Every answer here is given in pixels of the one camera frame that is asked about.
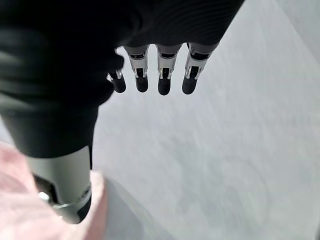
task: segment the gray floor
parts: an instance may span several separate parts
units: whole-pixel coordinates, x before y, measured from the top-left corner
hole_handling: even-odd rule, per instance
[[[319,0],[247,0],[189,96],[186,46],[168,96],[154,46],[146,93],[126,58],[127,91],[101,107],[94,139],[94,168],[111,179],[106,239],[314,239],[319,13]]]

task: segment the black sleeve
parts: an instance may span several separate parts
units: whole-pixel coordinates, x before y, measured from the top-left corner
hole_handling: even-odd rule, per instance
[[[142,0],[0,1],[0,114],[23,154],[92,145],[98,107],[113,92],[106,73],[123,66],[114,49],[151,12]]]

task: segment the pink cloth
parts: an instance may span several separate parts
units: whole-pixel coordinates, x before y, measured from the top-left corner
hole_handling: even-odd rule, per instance
[[[91,172],[92,204],[80,224],[67,224],[37,196],[26,160],[0,142],[0,240],[101,240],[107,218],[105,180]]]

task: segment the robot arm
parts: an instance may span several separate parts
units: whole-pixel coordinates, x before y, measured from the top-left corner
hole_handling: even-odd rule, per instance
[[[190,43],[190,94],[243,1],[1,0],[1,118],[39,197],[65,221],[80,223],[90,209],[98,108],[126,89],[115,49],[125,46],[145,92],[148,47],[157,44],[158,91],[166,95],[180,46]]]

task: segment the black fingertip pad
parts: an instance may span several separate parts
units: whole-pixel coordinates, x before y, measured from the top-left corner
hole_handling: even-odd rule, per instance
[[[111,82],[113,83],[114,90],[119,94],[123,93],[127,88],[124,76],[120,79],[113,79]]]
[[[159,78],[158,81],[158,91],[161,95],[165,96],[170,92],[171,80],[164,77],[163,79]]]
[[[197,85],[196,79],[193,79],[193,78],[188,79],[188,78],[184,77],[183,83],[182,83],[183,93],[185,93],[187,95],[192,94],[196,89],[196,85]]]
[[[138,77],[135,79],[136,89],[139,92],[144,93],[148,90],[148,77]]]

